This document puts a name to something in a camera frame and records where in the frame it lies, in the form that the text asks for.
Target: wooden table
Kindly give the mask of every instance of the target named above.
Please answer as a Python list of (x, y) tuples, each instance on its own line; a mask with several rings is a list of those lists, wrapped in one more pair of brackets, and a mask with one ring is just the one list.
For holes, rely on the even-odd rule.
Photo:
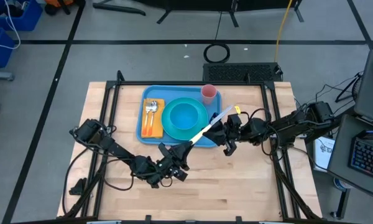
[[(88, 118), (99, 119), (104, 87), (104, 82), (90, 83), (80, 124)], [(295, 110), (291, 84), (275, 83), (275, 87), (280, 114), (288, 115)], [(163, 157), (157, 146), (142, 144), (135, 133), (142, 92), (145, 88), (146, 86), (121, 86), (114, 121), (117, 131), (113, 134), (113, 138), (131, 153), (151, 156), (152, 160), (156, 161)], [(217, 86), (217, 88), (223, 98), (223, 109), (230, 104), (235, 104), (242, 111), (252, 113), (255, 109), (264, 107), (259, 86)], [(272, 110), (270, 91), (267, 91), (267, 96)], [(112, 97), (113, 94), (109, 97), (108, 108), (111, 106)], [(109, 111), (110, 109), (107, 110), (106, 121), (109, 119)], [(258, 113), (257, 117), (265, 119), (265, 114)], [(246, 116), (241, 116), (241, 119), (242, 122), (247, 121)], [(268, 141), (264, 146), (269, 150)], [(296, 140), (295, 146), (305, 150), (302, 140)], [(169, 188), (160, 186), (159, 189), (151, 189), (149, 184), (138, 179), (134, 182), (133, 188), (127, 192), (114, 190), (105, 185), (99, 219), (144, 220), (146, 215), (152, 215), (153, 220), (233, 221), (235, 216), (241, 216), (244, 221), (282, 220), (274, 168), (261, 148), (248, 143), (239, 143), (231, 157), (223, 154), (223, 148), (194, 148), (188, 156), (188, 165), (191, 169), (187, 172), (189, 175), (186, 181), (180, 182), (174, 179), (173, 185)], [(82, 145), (76, 143), (72, 159), (83, 149)], [(79, 178), (88, 176), (91, 155), (91, 151), (86, 152), (73, 165), (68, 178), (68, 190)], [(307, 205), (321, 216), (307, 156), (289, 149), (289, 158), (297, 192)], [(106, 178), (109, 183), (126, 188), (131, 181), (130, 170), (124, 163), (114, 162), (108, 165)], [(284, 189), (288, 215), (293, 217), (290, 195), (287, 189)], [(94, 193), (88, 214), (93, 213), (95, 196)], [(65, 199), (67, 210), (78, 197), (67, 193)]]

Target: table frame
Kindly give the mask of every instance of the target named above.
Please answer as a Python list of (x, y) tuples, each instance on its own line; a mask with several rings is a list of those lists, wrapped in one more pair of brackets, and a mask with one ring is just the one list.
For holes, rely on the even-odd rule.
[[(111, 89), (114, 87), (114, 96), (113, 96), (113, 101), (112, 101), (112, 106), (110, 110), (110, 115), (109, 115), (109, 120), (108, 120), (108, 125), (113, 125), (114, 119), (115, 119), (115, 114), (116, 114), (116, 108), (117, 108), (117, 97), (119, 95), (119, 90), (121, 85), (205, 85), (205, 84), (212, 84), (212, 85), (241, 85), (241, 86), (259, 86), (261, 89), (262, 93), (262, 100), (264, 103), (264, 108), (269, 110), (269, 104), (268, 104), (268, 98), (267, 98), (267, 92), (266, 89), (270, 90), (271, 93), (271, 98), (272, 98), (272, 103), (274, 105), (274, 113), (275, 113), (275, 119), (280, 118), (280, 111), (279, 111), (279, 106), (278, 106), (278, 101), (277, 101), (277, 96), (275, 93), (275, 85), (274, 82), (250, 82), (250, 79), (246, 78), (244, 82), (204, 82), (204, 81), (197, 81), (197, 82), (180, 82), (180, 81), (125, 81), (122, 73), (120, 71), (117, 72), (117, 80), (116, 81), (107, 81), (106, 86), (105, 86), (105, 92), (104, 92), (104, 98), (103, 98), (103, 104), (101, 107), (101, 114), (99, 116), (99, 121), (100, 122), (105, 122), (104, 117), (106, 114), (107, 110), (107, 105), (109, 101), (109, 93)], [(93, 154), (91, 158), (91, 164), (90, 164), (90, 170), (88, 173), (88, 183), (91, 183), (91, 180), (94, 177), (95, 170), (96, 170), (96, 165), (97, 165), (97, 159), (98, 155)], [(103, 158), (101, 162), (107, 162), (107, 157)], [(294, 187), (293, 183), (293, 175), (292, 175), (292, 170), (290, 167), (290, 161), (288, 158), (288, 153), (287, 151), (283, 152), (283, 163), (284, 163), (284, 168), (285, 168), (285, 173), (287, 175), (288, 180)], [(283, 219), (288, 218), (288, 212), (287, 212), (287, 206), (286, 206), (286, 199), (285, 199), (285, 193), (283, 191), (283, 183), (282, 181), (276, 176), (276, 183), (277, 183), (277, 189), (278, 189), (278, 194), (279, 194), (279, 203), (280, 203), (280, 211)], [(103, 180), (100, 180), (98, 182), (98, 188), (97, 188), (97, 193), (96, 193), (96, 198), (94, 202), (94, 209), (93, 209), (93, 216), (98, 217), (99, 216), (99, 208), (101, 205), (101, 198), (102, 198), (102, 193), (103, 193)], [(292, 208), (293, 208), (293, 214), (295, 218), (300, 218), (300, 211), (298, 209), (298, 205), (295, 201), (294, 198), (291, 198), (292, 200)], [(87, 216), (87, 211), (88, 207), (90, 205), (90, 199), (88, 198), (86, 202), (84, 203), (82, 209), (81, 209), (81, 217), (86, 217)]]
[[(270, 90), (271, 94), (271, 99), (272, 103), (274, 106), (274, 113), (275, 113), (275, 119), (280, 118), (280, 111), (279, 111), (279, 106), (278, 106), (278, 101), (277, 101), (277, 96), (275, 92), (275, 85), (274, 82), (250, 82), (249, 76), (246, 75), (245, 81), (236, 81), (236, 82), (205, 82), (205, 81), (125, 81), (122, 73), (120, 71), (117, 71), (117, 80), (116, 81), (107, 81), (106, 86), (105, 86), (105, 92), (104, 92), (104, 98), (103, 98), (103, 103), (101, 107), (101, 113), (99, 116), (99, 121), (100, 122), (105, 122), (105, 114), (107, 111), (108, 107), (108, 101), (109, 101), (109, 94), (111, 90), (114, 88), (114, 94), (113, 94), (113, 99), (112, 99), (112, 106), (110, 109), (110, 115), (109, 115), (109, 120), (108, 120), (108, 125), (113, 125), (114, 119), (115, 119), (115, 114), (116, 114), (116, 108), (117, 108), (117, 99), (120, 91), (120, 86), (121, 85), (205, 85), (205, 84), (212, 84), (212, 85), (233, 85), (233, 86), (259, 86), (261, 89), (262, 93), (262, 100), (264, 104), (264, 108), (269, 110), (269, 103), (268, 103), (268, 98), (267, 98), (267, 92), (266, 90)], [(283, 153), (283, 163), (284, 163), (284, 169), (285, 169), (285, 174), (289, 182), (291, 183), (292, 187), (294, 187), (293, 183), (293, 176), (292, 176), (292, 171), (290, 167), (290, 161), (288, 157), (287, 151), (282, 151)], [(276, 154), (274, 155), (274, 160), (276, 161), (279, 158), (279, 156)], [(105, 157), (102, 159), (101, 162), (106, 162), (108, 157)], [(91, 182), (92, 178), (95, 175), (95, 170), (96, 170), (96, 164), (98, 161), (98, 155), (93, 154), (91, 158), (91, 164), (90, 164), (90, 170), (88, 174), (88, 183)], [(273, 163), (274, 169), (276, 169), (276, 166), (279, 164)], [(294, 223), (294, 224), (303, 224), (303, 223), (327, 223), (327, 224), (340, 224), (340, 222), (332, 222), (332, 221), (323, 221), (323, 220), (307, 220), (307, 219), (301, 219), (300, 217), (300, 210), (298, 207), (298, 204), (296, 203), (295, 199), (291, 197), (291, 203), (292, 203), (292, 208), (293, 208), (293, 215), (294, 218), (288, 217), (288, 212), (287, 212), (287, 205), (286, 205), (286, 199), (285, 199), (285, 192), (283, 189), (283, 183), (280, 180), (280, 178), (276, 175), (276, 183), (277, 183), (277, 190), (278, 190), (278, 195), (279, 195), (279, 203), (280, 203), (280, 215), (282, 216), (283, 222), (287, 223)], [(88, 211), (88, 206), (90, 205), (90, 199), (87, 198), (87, 200), (84, 202), (82, 208), (81, 208), (81, 216), (80, 217), (63, 217), (63, 218), (58, 218), (56, 220), (44, 220), (44, 221), (36, 221), (36, 222), (27, 222), (27, 224), (38, 224), (38, 223), (71, 223), (71, 224), (79, 224), (79, 223), (88, 223), (88, 222), (97, 222), (98, 216), (99, 216), (99, 208), (101, 205), (101, 199), (102, 199), (102, 193), (103, 193), (103, 187), (104, 183), (103, 180), (100, 179), (98, 182), (98, 188), (97, 188), (97, 193), (95, 197), (95, 202), (94, 202), (94, 209), (93, 209), (93, 216), (87, 216), (87, 211)], [(195, 221), (195, 220), (178, 220), (178, 221), (151, 221), (152, 216), (151, 215), (146, 215), (145, 220), (122, 220), (120, 221), (122, 224), (186, 224), (186, 223), (193, 223), (193, 224), (215, 224), (215, 223), (220, 223), (220, 224), (246, 224), (246, 223), (262, 223), (262, 222), (244, 222), (242, 220), (242, 217), (235, 217), (235, 221)]]

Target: black cable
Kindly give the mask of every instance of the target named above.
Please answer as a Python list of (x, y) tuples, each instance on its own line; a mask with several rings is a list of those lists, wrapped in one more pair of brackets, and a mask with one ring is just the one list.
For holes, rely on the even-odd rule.
[[(220, 15), (219, 15), (219, 20), (218, 20), (218, 25), (217, 25), (217, 32), (216, 32), (216, 37), (214, 38), (214, 41), (217, 40), (217, 36), (218, 36), (218, 31), (219, 31), (219, 25), (221, 23), (221, 18), (223, 16), (223, 12), (220, 12)], [(219, 46), (219, 47), (222, 47), (226, 50), (226, 56), (225, 58), (223, 58), (222, 60), (219, 60), (217, 62), (214, 62), (212, 60), (210, 60), (208, 57), (207, 57), (207, 51), (209, 51), (210, 48), (214, 47), (214, 46)], [(229, 49), (228, 45), (226, 44), (220, 44), (220, 43), (213, 43), (213, 44), (210, 44), (209, 46), (207, 46), (205, 48), (205, 51), (203, 52), (203, 57), (205, 58), (205, 60), (208, 62), (208, 63), (225, 63), (229, 60), (231, 56), (231, 50)]]
[(115, 132), (117, 130), (117, 127), (115, 125), (110, 125), (110, 126), (108, 126), (108, 128), (111, 128), (111, 131), (108, 132), (108, 134), (112, 134), (113, 132)]
[(272, 115), (271, 115), (271, 112), (265, 108), (259, 108), (259, 109), (256, 109), (255, 111), (253, 111), (253, 113), (250, 115), (250, 118), (249, 118), (249, 121), (253, 118), (253, 116), (258, 112), (258, 111), (265, 111), (268, 115), (268, 119), (266, 120), (266, 122), (270, 122), (272, 120)]
[(108, 181), (105, 179), (104, 175), (102, 175), (102, 179), (104, 180), (104, 183), (105, 183), (108, 187), (111, 187), (111, 188), (113, 188), (113, 189), (115, 189), (115, 190), (128, 191), (128, 190), (130, 190), (130, 189), (132, 188), (132, 186), (134, 185), (134, 175), (132, 174), (132, 172), (131, 172), (130, 175), (131, 175), (131, 184), (130, 184), (130, 187), (128, 187), (128, 188), (126, 188), (126, 189), (121, 189), (121, 188), (119, 188), (119, 187), (116, 187), (116, 186), (111, 185), (111, 184), (108, 183)]
[(342, 106), (340, 106), (333, 114), (336, 114), (337, 113), (337, 111), (339, 111), (341, 108), (343, 108), (343, 107), (345, 107), (345, 106), (347, 106), (350, 102), (348, 102), (348, 103), (346, 103), (346, 104), (344, 104), (344, 105), (342, 105)]
[(302, 121), (300, 122), (300, 124), (305, 124), (305, 123), (309, 123), (309, 124), (315, 124), (315, 125), (324, 125), (324, 124), (330, 124), (331, 122), (330, 121), (327, 121), (327, 122), (322, 122), (322, 123), (318, 123), (318, 122), (314, 122), (314, 121)]
[[(269, 132), (269, 129), (267, 129), (267, 130), (265, 131), (265, 133), (262, 135), (262, 139), (261, 139), (261, 151), (262, 151), (265, 155), (269, 156), (269, 159), (270, 159), (271, 161), (274, 161), (274, 155), (278, 153), (278, 150), (279, 150), (279, 147), (280, 147), (280, 137), (279, 137), (279, 133), (278, 133), (278, 131), (277, 131), (274, 127), (272, 127), (271, 125), (267, 125), (267, 127), (270, 128), (270, 129), (272, 129), (272, 130), (274, 131), (274, 133), (275, 133), (275, 135), (276, 135), (276, 142), (277, 142), (277, 145), (276, 145), (276, 147), (275, 147), (274, 149), (271, 148), (271, 150), (270, 150), (269, 153), (266, 152), (266, 151), (264, 150), (264, 144), (263, 144), (263, 143), (264, 143), (264, 139), (270, 137), (270, 136), (267, 136), (267, 134), (268, 134), (268, 132)], [(279, 161), (281, 161), (282, 159), (283, 159), (283, 153), (282, 153), (282, 156), (280, 156), (280, 157), (279, 157), (276, 161), (274, 161), (274, 162), (279, 162)]]
[(338, 132), (339, 129), (340, 129), (340, 128), (338, 128), (335, 132), (333, 132), (333, 134), (337, 134), (337, 132)]
[(329, 87), (329, 88), (332, 88), (332, 89), (334, 89), (334, 90), (343, 91), (343, 89), (340, 89), (340, 88), (337, 88), (337, 87), (335, 87), (335, 86), (331, 86), (331, 85), (328, 85), (328, 84), (325, 84), (325, 86), (327, 86), (327, 87)]
[(301, 107), (299, 107), (298, 110), (296, 110), (296, 113), (295, 113), (293, 116), (291, 116), (291, 117), (289, 118), (289, 120), (291, 120), (291, 119), (293, 119), (294, 117), (296, 117), (297, 114), (298, 114), (301, 110), (305, 110), (305, 109), (307, 109), (307, 108), (308, 108), (308, 104), (307, 104), (307, 103), (302, 104)]
[(250, 120), (250, 115), (248, 112), (242, 111), (241, 114), (246, 114), (247, 115), (247, 122)]
[[(223, 58), (222, 60), (214, 62), (207, 57), (207, 51), (214, 46), (219, 46), (219, 47), (222, 47), (226, 50), (225, 58)], [(228, 45), (226, 45), (226, 44), (210, 44), (209, 46), (207, 46), (207, 48), (205, 48), (205, 51), (203, 52), (203, 57), (205, 58), (205, 60), (208, 63), (225, 63), (229, 60), (230, 56), (231, 56), (231, 50), (229, 49)]]
[(219, 24), (221, 23), (221, 17), (223, 16), (223, 12), (219, 12), (219, 20), (218, 20), (218, 25), (217, 25), (217, 32), (216, 32), (216, 37), (214, 38), (214, 40), (217, 40), (217, 35), (218, 35), (218, 31), (219, 31)]
[(173, 179), (171, 177), (168, 178), (168, 179), (171, 180), (170, 184), (168, 184), (168, 185), (164, 185), (163, 182), (162, 182), (162, 180), (161, 179), (159, 180), (159, 182), (160, 182), (160, 184), (161, 184), (162, 187), (171, 187), (173, 185)]
[(294, 97), (294, 100), (298, 103), (298, 106), (301, 107), (301, 103), (298, 102), (297, 98)]
[(62, 190), (62, 211), (63, 211), (63, 214), (66, 214), (67, 213), (67, 210), (65, 209), (65, 194), (67, 192), (67, 183), (68, 183), (68, 175), (69, 175), (69, 171), (71, 169), (71, 167), (73, 166), (73, 164), (75, 163), (75, 161), (81, 156), (83, 155), (85, 152), (87, 151), (87, 148), (84, 149), (81, 153), (79, 153), (79, 155), (77, 155), (69, 164), (68, 166), (68, 170), (67, 170), (67, 173), (65, 174), (65, 181), (63, 183), (63, 190)]
[[(337, 86), (340, 86), (340, 85), (342, 85), (344, 82), (346, 82), (346, 81), (348, 81), (348, 80), (351, 80), (351, 79), (353, 79), (353, 78), (355, 78), (355, 76), (353, 76), (353, 77), (351, 77), (351, 78), (347, 78), (346, 80), (342, 81), (341, 83), (339, 83), (339, 84), (337, 84), (337, 85), (335, 85), (335, 86), (331, 86), (331, 85), (328, 85), (328, 84), (324, 84), (323, 87), (322, 87), (322, 89), (321, 89), (321, 91), (317, 92), (317, 93), (315, 94), (315, 98), (312, 99), (312, 100), (315, 100), (315, 102), (317, 102), (319, 97), (323, 96), (324, 94), (330, 92), (330, 91), (333, 90), (333, 89), (336, 89)], [(318, 96), (318, 94), (321, 93), (321, 92), (325, 89), (326, 86), (330, 87), (330, 90), (328, 90), (328, 91), (322, 93), (320, 96)]]

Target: desk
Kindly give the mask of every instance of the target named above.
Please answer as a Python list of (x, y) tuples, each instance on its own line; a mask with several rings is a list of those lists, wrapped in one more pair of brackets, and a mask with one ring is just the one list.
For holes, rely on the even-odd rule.
[[(351, 151), (351, 141), (353, 137), (363, 130), (373, 130), (370, 125), (362, 120), (350, 115), (344, 115), (341, 126), (338, 130), (336, 143), (329, 160), (328, 170), (336, 178), (347, 182), (355, 188), (373, 196), (373, 177), (358, 172), (348, 166)], [(332, 212), (337, 219), (343, 219), (348, 202), (349, 189), (341, 194), (337, 212)]]
[[(162, 158), (157, 146), (140, 143), (135, 134), (142, 92), (146, 87), (121, 86), (114, 120), (117, 130), (113, 138), (131, 153), (150, 155), (152, 160), (156, 161)], [(217, 87), (223, 98), (223, 108), (236, 104), (243, 111), (252, 113), (255, 109), (263, 107), (261, 90), (258, 86)], [(275, 87), (280, 114), (285, 116), (295, 110), (291, 84), (275, 83)], [(104, 88), (104, 82), (90, 83), (80, 124), (88, 118), (99, 118)], [(267, 96), (272, 108), (269, 91)], [(264, 113), (259, 113), (257, 116), (265, 118)], [(108, 119), (109, 110), (107, 110), (106, 121)], [(241, 116), (241, 119), (242, 122), (247, 121), (245, 116)], [(302, 140), (296, 140), (295, 145), (305, 150)], [(269, 150), (268, 141), (265, 142), (265, 148)], [(72, 159), (83, 149), (82, 145), (76, 143)], [(307, 156), (291, 149), (289, 158), (297, 192), (313, 212), (321, 216)], [(88, 176), (90, 161), (91, 152), (88, 151), (75, 162), (69, 174), (67, 190), (73, 187), (79, 178)], [(194, 148), (188, 156), (188, 165), (191, 169), (188, 171), (189, 176), (186, 181), (180, 182), (175, 179), (170, 188), (151, 189), (148, 184), (138, 179), (134, 182), (134, 187), (127, 192), (105, 186), (99, 219), (144, 220), (146, 215), (152, 215), (153, 220), (234, 221), (235, 216), (241, 216), (244, 221), (282, 219), (279, 215), (280, 205), (273, 165), (260, 147), (240, 143), (231, 157), (224, 156), (221, 147)], [(110, 164), (106, 171), (106, 178), (109, 183), (122, 188), (128, 187), (131, 180), (129, 168), (122, 162)], [(285, 195), (288, 215), (293, 217), (290, 196), (286, 189)], [(95, 193), (88, 214), (92, 214), (94, 196)], [(69, 210), (78, 196), (66, 194), (65, 198)], [(63, 215), (61, 208), (58, 210), (58, 215)]]

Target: yellow cable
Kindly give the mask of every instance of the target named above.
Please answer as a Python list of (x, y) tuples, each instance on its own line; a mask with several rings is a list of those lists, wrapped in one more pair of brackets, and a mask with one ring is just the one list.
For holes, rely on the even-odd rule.
[(283, 20), (282, 20), (282, 23), (281, 23), (281, 25), (280, 25), (280, 29), (279, 29), (279, 32), (278, 32), (278, 39), (276, 40), (276, 51), (275, 51), (274, 62), (278, 62), (278, 50), (279, 50), (279, 41), (280, 41), (280, 36), (281, 36), (281, 34), (282, 34), (283, 25), (285, 24), (285, 21), (286, 21), (286, 18), (287, 18), (288, 10), (290, 9), (290, 6), (292, 5), (292, 1), (293, 1), (293, 0), (290, 0), (290, 1), (288, 2), (288, 6), (287, 6), (287, 9), (286, 9), (286, 13), (285, 13), (285, 15), (283, 16)]

